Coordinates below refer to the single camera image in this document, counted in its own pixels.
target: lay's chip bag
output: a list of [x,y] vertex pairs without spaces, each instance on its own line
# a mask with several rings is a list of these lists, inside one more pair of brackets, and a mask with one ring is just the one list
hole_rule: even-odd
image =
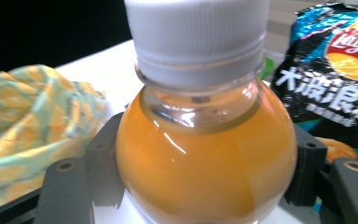
[[290,48],[271,81],[293,122],[358,159],[358,9],[326,4],[297,13]]

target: orange juice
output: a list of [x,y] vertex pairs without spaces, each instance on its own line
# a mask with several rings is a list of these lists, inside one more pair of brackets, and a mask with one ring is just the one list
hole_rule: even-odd
[[117,134],[117,165],[154,222],[254,223],[277,205],[296,166],[295,134],[280,101],[256,85],[260,94],[235,122],[209,131],[153,113],[145,90],[132,102]]

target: yellow patterned cloth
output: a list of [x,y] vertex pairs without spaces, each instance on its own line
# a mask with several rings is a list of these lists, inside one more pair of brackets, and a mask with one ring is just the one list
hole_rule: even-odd
[[44,65],[0,72],[0,206],[41,187],[55,161],[80,157],[107,102]]

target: orange juice bottle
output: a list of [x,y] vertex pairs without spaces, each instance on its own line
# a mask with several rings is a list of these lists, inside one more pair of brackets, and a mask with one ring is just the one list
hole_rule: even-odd
[[292,122],[256,78],[268,1],[126,0],[126,6],[145,83],[117,133],[126,189],[155,223],[262,219],[296,166]]

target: bottle cap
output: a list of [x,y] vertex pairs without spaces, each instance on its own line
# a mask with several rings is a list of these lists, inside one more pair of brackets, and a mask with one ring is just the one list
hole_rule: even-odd
[[269,0],[125,0],[138,66],[174,88],[223,84],[263,62]]

